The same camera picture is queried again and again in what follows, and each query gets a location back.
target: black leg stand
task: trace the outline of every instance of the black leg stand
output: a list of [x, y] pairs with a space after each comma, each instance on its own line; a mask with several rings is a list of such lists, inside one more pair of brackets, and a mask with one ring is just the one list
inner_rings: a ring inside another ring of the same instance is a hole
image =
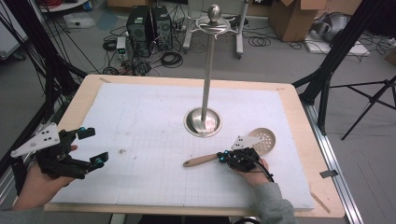
[[[359, 116], [358, 120], [355, 121], [355, 123], [352, 125], [352, 127], [346, 132], [346, 134], [341, 138], [341, 140], [344, 140], [347, 138], [347, 136], [352, 132], [352, 130], [358, 125], [358, 123], [363, 119], [363, 117], [369, 112], [369, 110], [373, 107], [375, 103], [379, 103], [381, 105], [387, 106], [391, 109], [396, 110], [396, 90], [395, 90], [395, 81], [396, 81], [396, 76], [393, 77], [391, 80], [384, 80], [384, 81], [379, 81], [379, 82], [366, 82], [366, 83], [357, 83], [357, 84], [350, 84], [350, 85], [342, 85], [342, 86], [333, 86], [331, 88], [341, 88], [341, 87], [348, 87], [352, 89], [353, 91], [367, 97], [369, 99], [369, 106], [363, 111], [363, 113]], [[372, 84], [384, 84], [384, 87], [381, 88], [374, 96], [370, 96], [362, 91], [356, 90], [353, 88], [354, 86], [364, 86], [364, 85], [372, 85]], [[392, 93], [393, 93], [393, 103], [394, 105], [389, 105], [383, 101], [380, 101], [379, 98], [387, 91], [388, 88], [392, 88]]]

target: gray floor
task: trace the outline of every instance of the gray floor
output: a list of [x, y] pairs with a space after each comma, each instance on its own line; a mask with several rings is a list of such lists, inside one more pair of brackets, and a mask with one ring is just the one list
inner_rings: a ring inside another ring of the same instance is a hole
[[[124, 25], [126, 20], [120, 16], [121, 14], [111, 13], [106, 9], [106, 2], [103, 5], [102, 1], [96, 2], [95, 9], [89, 14], [97, 22], [96, 26], [73, 31], [70, 35], [90, 61], [100, 68], [105, 62], [103, 38], [109, 35], [110, 30]], [[249, 18], [248, 28], [263, 26], [267, 26], [266, 19]], [[84, 71], [92, 71], [92, 67], [73, 43], [66, 38], [64, 41], [72, 63]], [[205, 36], [195, 35], [188, 54], [182, 55], [184, 63], [175, 69], [157, 68], [161, 76], [204, 78], [205, 45]], [[354, 56], [344, 59], [333, 76], [332, 85], [382, 81], [396, 75], [396, 67], [386, 62], [384, 55], [374, 50], [375, 44], [366, 48], [373, 51], [361, 62]], [[212, 77], [224, 80], [292, 83], [314, 72], [324, 58], [325, 55], [308, 53], [304, 46], [301, 49], [293, 49], [286, 43], [272, 39], [270, 46], [252, 47], [248, 40], [244, 39], [244, 55], [238, 60], [235, 55], [234, 37], [221, 36], [216, 43]], [[151, 71], [149, 75], [158, 77], [160, 74]], [[9, 59], [1, 62], [0, 87], [0, 155], [3, 155], [41, 106], [44, 98], [29, 60], [20, 62]], [[370, 85], [359, 89], [374, 94], [381, 87], [382, 85]], [[381, 100], [393, 105], [391, 91], [388, 90]], [[326, 131], [363, 221], [396, 223], [395, 111], [376, 104], [351, 135], [341, 141], [343, 134], [367, 104], [367, 98], [347, 88], [331, 89]], [[47, 213], [46, 218], [46, 223], [54, 223], [55, 220], [57, 223], [107, 223], [110, 215]], [[128, 216], [126, 223], [136, 223], [138, 218], [139, 215]], [[347, 223], [344, 218], [299, 220], [301, 223]]]

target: table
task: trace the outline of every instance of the table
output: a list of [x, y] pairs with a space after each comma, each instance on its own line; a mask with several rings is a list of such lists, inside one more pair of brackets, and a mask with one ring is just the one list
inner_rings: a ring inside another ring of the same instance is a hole
[[[165, 78], [165, 77], [118, 77], [89, 75], [79, 88], [75, 98], [59, 123], [59, 129], [74, 130], [80, 127], [90, 110], [96, 93], [103, 83], [133, 83], [140, 85], [165, 85], [203, 87], [201, 79]], [[343, 217], [345, 211], [331, 178], [322, 178], [319, 173], [328, 168], [320, 153], [318, 143], [312, 132], [306, 114], [294, 87], [290, 84], [260, 83], [243, 81], [212, 80], [211, 87], [247, 90], [277, 91], [284, 106], [290, 131], [295, 140], [305, 176], [311, 188], [315, 209], [296, 212], [297, 217]], [[205, 216], [256, 216], [254, 211], [233, 208], [202, 208], [172, 206], [104, 205], [82, 203], [49, 203], [47, 211], [63, 212], [102, 212], [130, 214], [166, 214], [166, 215], [205, 215]]]

